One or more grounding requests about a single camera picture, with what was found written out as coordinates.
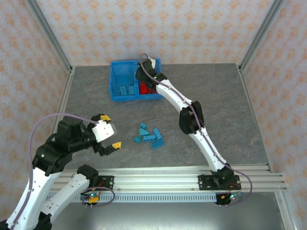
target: lego brick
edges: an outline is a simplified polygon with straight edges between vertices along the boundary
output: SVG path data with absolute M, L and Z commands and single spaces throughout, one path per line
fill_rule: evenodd
M 142 139 L 139 138 L 139 137 L 135 137 L 135 138 L 134 138 L 134 141 L 135 141 L 136 143 L 140 143 L 140 142 L 142 141 Z
M 164 145 L 164 142 L 162 141 L 162 139 L 159 139 L 159 140 L 151 143 L 152 149 L 154 149 L 154 150 L 162 147 L 163 145 Z
M 147 87 L 146 87 L 145 82 L 142 81 L 139 88 L 140 88 L 140 94 L 146 94 L 147 93 Z
M 134 95 L 134 86 L 133 85 L 129 86 L 129 94 Z
M 157 140 L 162 139 L 162 136 L 161 136 L 161 134 L 160 134 L 160 132 L 159 132 L 159 130 L 157 128 L 154 128 L 153 134 L 155 135 Z
M 146 135 L 149 135 L 149 132 L 146 131 L 146 130 L 143 129 L 143 128 L 140 128 L 139 131 L 140 131 L 140 136 L 141 136 L 141 137 L 144 137 L 144 136 L 146 136 Z
M 122 96 L 127 96 L 127 90 L 126 90 L 126 87 L 125 86 L 120 86 L 120 94 Z
M 134 76 L 130 75 L 129 76 L 129 85 L 133 85 L 134 84 Z
M 146 124 L 144 124 L 143 122 L 142 123 L 140 123 L 140 128 L 143 128 L 143 129 L 146 129 Z
M 147 142 L 147 141 L 154 141 L 154 140 L 155 140 L 155 135 L 147 135 L 147 136 L 144 136 L 144 137 L 143 137 L 143 140 L 144 140 L 145 142 Z

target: black bracket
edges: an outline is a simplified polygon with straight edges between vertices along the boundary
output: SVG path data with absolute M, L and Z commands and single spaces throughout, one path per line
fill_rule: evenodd
M 196 112 L 197 118 L 200 122 L 201 127 L 204 126 L 203 123 L 203 114 L 201 110 L 201 104 L 198 101 L 192 102 L 191 106 Z M 199 130 L 196 117 L 194 116 L 191 108 L 188 106 L 186 108 L 182 108 L 179 114 L 179 127 L 184 132 L 184 134 L 196 134 L 196 131 Z
M 113 185 L 114 185 L 114 176 L 98 176 L 97 178 L 97 184 L 94 185 L 93 187 L 106 187 L 110 188 L 113 190 Z M 82 196 L 87 196 L 88 194 L 92 192 L 96 192 L 97 190 L 93 191 L 86 191 L 84 193 L 80 193 Z
M 212 175 L 200 175 L 198 176 L 198 185 L 201 191 L 208 190 L 241 190 L 237 184 L 240 184 L 240 178 L 238 175 L 233 175 L 227 184 L 217 185 L 213 181 Z
M 98 176 L 98 185 L 99 187 L 106 187 L 113 190 L 114 185 L 114 176 Z

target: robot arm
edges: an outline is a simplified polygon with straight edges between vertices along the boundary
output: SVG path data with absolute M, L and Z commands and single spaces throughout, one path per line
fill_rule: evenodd
M 99 152 L 100 156 L 103 156 L 121 148 L 121 142 L 106 148 L 101 143 L 116 133 L 109 117 L 97 115 L 92 117 L 92 120 L 97 121 L 98 124 L 89 124 L 85 127 L 82 120 L 68 116 L 59 122 L 57 133 L 52 134 L 46 143 L 36 151 L 32 162 L 33 188 L 21 216 L 14 224 L 16 216 L 27 199 L 29 182 L 16 209 L 4 222 L 5 227 L 0 225 L 0 229 L 40 229 L 37 227 L 39 224 L 52 223 L 77 194 L 88 188 L 89 185 L 96 186 L 98 171 L 84 165 L 79 168 L 76 176 L 68 185 L 44 204 L 54 181 L 59 177 L 65 165 L 72 160 L 74 152 L 92 147 L 94 152 Z
M 184 118 L 184 112 L 186 110 L 189 109 L 189 104 L 197 104 L 196 106 L 198 106 L 199 103 L 193 103 L 190 99 L 186 98 L 185 96 L 183 96 L 172 84 L 169 80 L 162 80 L 161 83 L 162 84 L 158 84 L 156 86 L 156 91 L 164 96 L 175 108 L 176 110 L 180 113 L 180 119 L 181 119 L 181 123 L 180 123 L 180 119 L 179 119 L 179 125 L 182 127 L 182 129 L 184 128 L 185 124 L 183 124 L 183 120 Z M 172 90 L 170 90 L 170 88 L 172 88 L 173 90 L 177 91 L 180 95 L 181 98 L 184 99 L 184 101 L 177 95 L 175 94 Z M 217 151 L 217 149 L 215 148 L 215 146 L 213 145 L 212 141 L 210 140 L 208 133 L 206 131 L 205 126 L 202 127 L 203 134 L 207 137 L 207 139 L 205 140 L 205 138 L 202 137 L 201 133 L 199 130 L 196 131 L 196 133 L 189 133 L 188 130 L 185 130 L 185 133 L 189 134 L 189 136 L 196 142 L 196 144 L 198 145 L 198 147 L 200 148 L 201 152 L 203 153 L 203 155 L 205 156 L 209 167 L 211 169 L 211 171 L 213 172 L 217 172 L 218 170 L 221 170 L 224 165 L 218 161 L 216 159 L 216 157 L 219 157 L 224 163 L 227 163 L 225 161 L 225 159 L 220 155 L 220 153 Z
M 209 164 L 214 183 L 220 188 L 222 188 L 222 186 L 229 187 L 230 181 L 234 178 L 234 172 L 209 138 L 204 126 L 200 103 L 198 101 L 193 102 L 186 98 L 173 87 L 163 73 L 157 73 L 154 69 L 155 62 L 153 62 L 152 58 L 143 60 L 138 66 L 136 78 L 145 82 L 147 88 L 152 89 L 153 92 L 157 92 L 164 96 L 179 112 L 179 127 L 185 134 L 189 135 L 200 148 Z

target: cable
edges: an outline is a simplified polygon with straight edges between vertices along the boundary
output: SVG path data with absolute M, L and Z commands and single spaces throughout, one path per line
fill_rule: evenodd
M 31 148 L 32 148 L 32 139 L 33 139 L 33 136 L 34 136 L 34 132 L 36 130 L 36 128 L 38 127 L 38 125 L 46 120 L 47 118 L 50 118 L 50 117 L 53 117 L 53 116 L 70 116 L 70 117 L 74 117 L 74 118 L 77 118 L 77 119 L 80 119 L 80 120 L 83 120 L 83 121 L 87 121 L 89 123 L 93 123 L 93 124 L 98 124 L 97 121 L 93 121 L 93 120 L 90 120 L 90 119 L 86 119 L 86 118 L 83 118 L 83 117 L 80 117 L 80 116 L 77 116 L 77 115 L 73 115 L 73 114 L 66 114 L 66 113 L 56 113 L 56 114 L 50 114 L 50 115 L 47 115 L 43 118 L 41 118 L 38 122 L 36 122 L 36 124 L 34 125 L 34 127 L 32 128 L 31 130 L 31 133 L 30 133 L 30 138 L 29 138 L 29 142 L 28 142 L 28 153 L 29 153 L 29 169 L 30 169 L 30 175 L 29 175 L 29 189 L 28 189 L 28 193 L 25 197 L 25 200 L 24 200 L 24 203 L 23 205 L 21 206 L 19 212 L 17 213 L 14 221 L 13 221 L 13 224 L 12 224 L 12 227 L 11 227 L 11 230 L 13 230 L 15 228 L 15 225 L 17 223 L 17 221 L 19 220 L 21 214 L 23 213 L 26 205 L 28 204 L 28 201 L 30 199 L 30 195 L 31 195 L 31 192 L 32 192 L 32 188 L 33 188 L 33 166 L 32 166 L 32 153 L 31 153 Z
M 94 206 L 92 206 L 92 207 L 101 207 L 101 206 L 105 206 L 105 205 L 108 205 L 108 204 L 111 204 L 112 202 L 113 202 L 113 200 L 115 199 L 115 192 L 112 190 L 112 189 L 110 189 L 110 188 L 107 188 L 107 187 L 92 187 L 92 188 L 87 188 L 87 189 L 85 189 L 82 193 L 85 193 L 85 192 L 87 192 L 87 191 L 89 191 L 89 190 L 92 190 L 92 189 L 106 189 L 106 190 L 108 190 L 108 191 L 110 191 L 111 193 L 113 193 L 113 198 L 110 200 L 110 201 L 108 201 L 108 202 L 105 202 L 105 203 L 102 203 L 102 204 L 99 204 L 99 205 L 94 205 Z M 83 199 L 82 199 L 82 204 L 86 207 L 87 206 L 87 204 L 84 202 L 84 200 L 86 199 L 86 198 L 88 198 L 89 196 L 85 196 Z
M 192 106 L 190 103 L 188 103 L 188 102 L 180 95 L 180 93 L 179 93 L 177 90 L 175 90 L 175 89 L 173 89 L 173 88 L 170 88 L 168 85 L 166 85 L 166 84 L 164 84 L 164 83 L 158 81 L 157 79 L 153 78 L 152 76 L 150 76 L 150 74 L 146 71 L 146 69 L 144 68 L 144 65 L 143 65 L 143 63 L 142 63 L 142 57 L 143 57 L 144 55 L 146 56 L 146 58 L 148 58 L 148 55 L 144 53 L 144 54 L 142 54 L 141 59 L 140 59 L 140 65 L 141 65 L 141 68 L 142 68 L 142 70 L 144 71 L 144 73 L 145 73 L 151 80 L 155 81 L 155 82 L 158 83 L 158 84 L 163 85 L 164 87 L 169 88 L 169 89 L 170 89 L 171 91 L 173 91 L 173 92 L 174 92 L 174 93 L 175 93 L 185 104 L 187 104 L 187 105 L 190 107 L 191 111 L 193 112 L 193 114 L 194 114 L 194 116 L 195 116 L 196 123 L 197 123 L 197 126 L 198 126 L 198 128 L 199 128 L 199 131 L 200 131 L 202 137 L 206 140 L 206 142 L 207 142 L 207 144 L 209 145 L 209 147 L 210 147 L 210 149 L 212 150 L 212 152 L 214 153 L 213 155 L 214 155 L 214 156 L 218 159 L 218 161 L 219 161 L 221 164 L 223 164 L 226 168 L 232 170 L 232 171 L 235 172 L 235 173 L 241 174 L 242 176 L 244 176 L 244 177 L 247 178 L 247 180 L 249 181 L 249 184 L 250 184 L 250 190 L 249 190 L 249 193 L 247 194 L 247 196 L 246 196 L 244 199 L 240 200 L 239 202 L 242 202 L 242 201 L 248 199 L 248 197 L 251 195 L 251 193 L 252 193 L 252 191 L 253 191 L 253 184 L 252 184 L 252 181 L 251 181 L 251 179 L 249 178 L 249 176 L 247 176 L 247 175 L 246 175 L 245 173 L 243 173 L 243 172 L 240 172 L 240 171 L 238 171 L 238 170 L 236 170 L 236 169 L 231 168 L 230 166 L 228 166 L 227 164 L 225 164 L 219 157 L 216 156 L 216 152 L 214 151 L 214 149 L 213 149 L 212 146 L 210 145 L 210 143 L 209 143 L 209 141 L 207 140 L 207 138 L 206 138 L 206 136 L 204 135 L 204 133 L 201 131 L 202 127 L 201 127 L 200 121 L 199 121 L 199 119 L 198 119 L 198 117 L 197 117 L 197 114 L 196 114 L 196 112 L 195 112 L 193 106 Z M 228 206 L 236 205 L 236 204 L 238 204 L 239 202 L 236 202 L 236 203 L 233 203 L 233 204 L 229 204 Z

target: black mount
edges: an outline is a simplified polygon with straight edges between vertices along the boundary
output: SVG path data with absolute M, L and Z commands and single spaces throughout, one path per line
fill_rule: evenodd
M 228 193 L 217 194 L 217 205 L 228 205 L 231 202 L 230 191 L 241 190 L 241 181 L 238 175 L 227 167 L 218 170 L 217 172 L 211 171 L 212 175 L 199 175 L 198 185 L 201 191 L 208 190 L 228 190 Z
M 155 69 L 152 66 L 152 62 L 150 61 L 150 59 L 145 59 L 144 61 L 142 61 L 142 64 L 144 66 L 144 69 L 149 73 L 149 75 L 152 76 L 153 78 L 155 78 L 157 81 L 162 81 L 162 80 L 167 79 L 167 77 L 163 73 L 157 73 L 155 71 Z M 145 82 L 147 88 L 152 89 L 153 92 L 156 92 L 156 85 L 158 83 L 155 82 L 154 80 L 150 79 L 145 74 L 145 72 L 142 69 L 140 63 L 138 63 L 138 69 L 136 70 L 135 77 L 139 81 Z
M 203 114 L 201 110 L 201 104 L 198 101 L 191 103 L 194 111 L 196 112 L 197 118 L 200 122 L 201 127 L 204 127 L 203 123 Z M 197 125 L 196 117 L 194 116 L 192 109 L 188 106 L 182 108 L 179 114 L 179 127 L 185 134 L 196 134 L 196 131 L 199 130 Z
M 90 184 L 89 184 L 90 187 L 97 186 L 98 173 L 99 172 L 96 169 L 86 164 L 79 167 L 77 170 L 77 174 L 82 174 L 83 176 L 86 177 L 86 179 L 90 181 Z

